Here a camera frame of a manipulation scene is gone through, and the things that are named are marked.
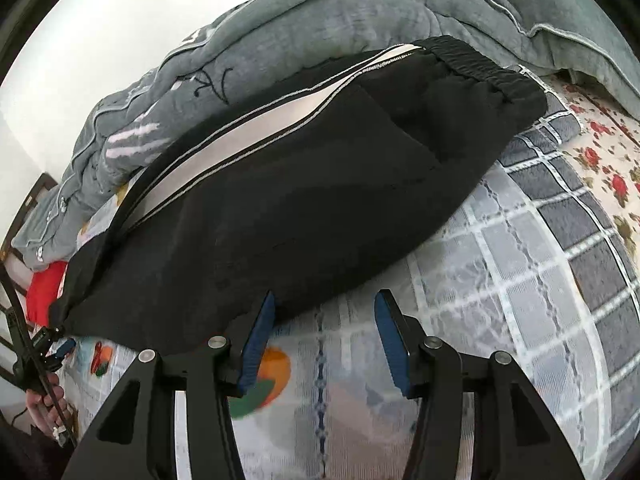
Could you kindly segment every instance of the black clamp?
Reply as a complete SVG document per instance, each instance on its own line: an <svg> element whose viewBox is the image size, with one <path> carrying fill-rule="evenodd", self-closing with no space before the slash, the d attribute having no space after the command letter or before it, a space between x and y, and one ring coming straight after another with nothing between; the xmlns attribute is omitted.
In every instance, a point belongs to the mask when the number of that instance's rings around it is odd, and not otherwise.
<svg viewBox="0 0 640 480"><path fill-rule="evenodd" d="M95 416L63 480L175 480L178 391L187 396L191 477L244 480L226 398L244 396L255 383L274 313L269 293L194 352L140 352Z"/></svg>
<svg viewBox="0 0 640 480"><path fill-rule="evenodd" d="M29 349L24 343L24 338L20 336L20 328L14 309L7 312L6 322L9 328L9 333L12 336L14 351L17 357L14 363L14 377L16 383L23 389L28 388L43 396L47 395L46 388L43 386L38 374L36 361L31 358ZM62 361L64 361L65 357L68 356L76 347L76 342L73 339L67 339L56 350L56 352L48 355L53 343L59 341L61 338L62 332L60 332L60 330L45 326L38 330L35 336L31 339L31 344L38 356L40 365L46 372L55 373L60 370L60 368L62 368Z"/></svg>
<svg viewBox="0 0 640 480"><path fill-rule="evenodd" d="M536 389L507 352L456 352L404 316L391 291L374 303L395 385L421 398L403 480L454 480L462 394L475 397L472 480L584 480L571 447Z"/></svg>

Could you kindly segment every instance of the white wall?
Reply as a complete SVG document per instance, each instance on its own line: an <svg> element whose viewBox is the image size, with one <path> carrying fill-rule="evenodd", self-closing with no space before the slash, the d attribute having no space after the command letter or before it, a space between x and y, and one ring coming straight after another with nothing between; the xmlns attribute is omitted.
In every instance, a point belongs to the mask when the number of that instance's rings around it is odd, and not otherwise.
<svg viewBox="0 0 640 480"><path fill-rule="evenodd" d="M0 86L0 112L36 163L60 180L96 102L244 1L60 0Z"/></svg>
<svg viewBox="0 0 640 480"><path fill-rule="evenodd" d="M0 242L41 173L0 112Z"/></svg>

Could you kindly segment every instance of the red flower print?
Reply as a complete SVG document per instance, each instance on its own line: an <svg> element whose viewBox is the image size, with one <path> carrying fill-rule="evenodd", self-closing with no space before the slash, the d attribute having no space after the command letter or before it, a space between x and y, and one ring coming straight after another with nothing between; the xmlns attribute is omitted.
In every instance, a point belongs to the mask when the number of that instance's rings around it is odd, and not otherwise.
<svg viewBox="0 0 640 480"><path fill-rule="evenodd" d="M580 153L578 156L574 156L574 160L580 162L585 170L593 170L596 173L600 170L598 164L600 163L600 156L593 148L585 148L583 150L575 149Z"/></svg>
<svg viewBox="0 0 640 480"><path fill-rule="evenodd" d="M591 127L591 129L596 132L597 134L607 134L607 135L613 135L611 133L611 130L609 130L604 124L600 124L596 121L591 121L589 123L589 126Z"/></svg>
<svg viewBox="0 0 640 480"><path fill-rule="evenodd" d="M590 166L597 166L600 162L600 156L593 148L586 148L584 150L584 158L587 159Z"/></svg>
<svg viewBox="0 0 640 480"><path fill-rule="evenodd" d="M624 207L629 196L629 190L626 187L625 179L618 174L615 174L611 180L611 187L613 188L613 196L618 200L620 207Z"/></svg>

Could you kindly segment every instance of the wooden bed frame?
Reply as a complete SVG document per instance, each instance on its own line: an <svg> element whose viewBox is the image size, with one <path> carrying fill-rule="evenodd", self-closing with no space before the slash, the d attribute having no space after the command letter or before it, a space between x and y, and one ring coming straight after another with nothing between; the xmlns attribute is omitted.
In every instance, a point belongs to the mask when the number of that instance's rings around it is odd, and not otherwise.
<svg viewBox="0 0 640 480"><path fill-rule="evenodd" d="M20 209L18 210L18 213L15 216L14 221L9 227L9 231L7 232L6 236L4 237L4 241L0 246L0 262L6 263L6 264L11 263L10 266L8 265L8 270L9 270L9 267L11 266L15 267L15 266L22 265L24 269L21 269L23 270L21 274L28 274L30 276L32 275L30 269L28 269L24 265L24 260L22 259L22 254L20 254L20 251L11 247L11 240L15 237L15 235L17 235L20 228L24 225L26 219L29 216L29 213L31 213L31 211L36 207L39 197L44 192L56 186L56 184L57 182L48 173L41 174L38 180L36 181L36 183L33 185L33 187L31 187L31 190L27 194L27 197L22 202L22 205L20 206ZM28 284L24 283L24 280L21 280L18 277L15 277L14 279L14 276L12 276L11 270L9 270L9 276L12 279L12 283L14 284L15 291L18 294L18 298L21 301L25 301L27 296ZM0 316L6 316L8 307L9 307L8 305L2 304L2 301L0 301ZM7 348L10 352L14 351L14 346L12 345L12 343L10 341L7 341L7 339L5 339L1 335L0 335L0 345ZM0 378L10 382L11 384L16 385L12 370L7 370L1 365L0 365Z"/></svg>

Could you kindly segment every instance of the cable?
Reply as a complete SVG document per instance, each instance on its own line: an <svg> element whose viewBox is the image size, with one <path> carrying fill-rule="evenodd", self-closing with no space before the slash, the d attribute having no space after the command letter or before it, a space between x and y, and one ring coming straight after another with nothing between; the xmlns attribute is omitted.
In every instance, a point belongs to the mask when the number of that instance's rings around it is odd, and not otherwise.
<svg viewBox="0 0 640 480"><path fill-rule="evenodd" d="M27 408L24 408L20 413L14 416L13 420L11 421L11 425L13 426L15 424L16 419L18 419L18 417L20 416L23 416L25 413L27 413Z"/></svg>

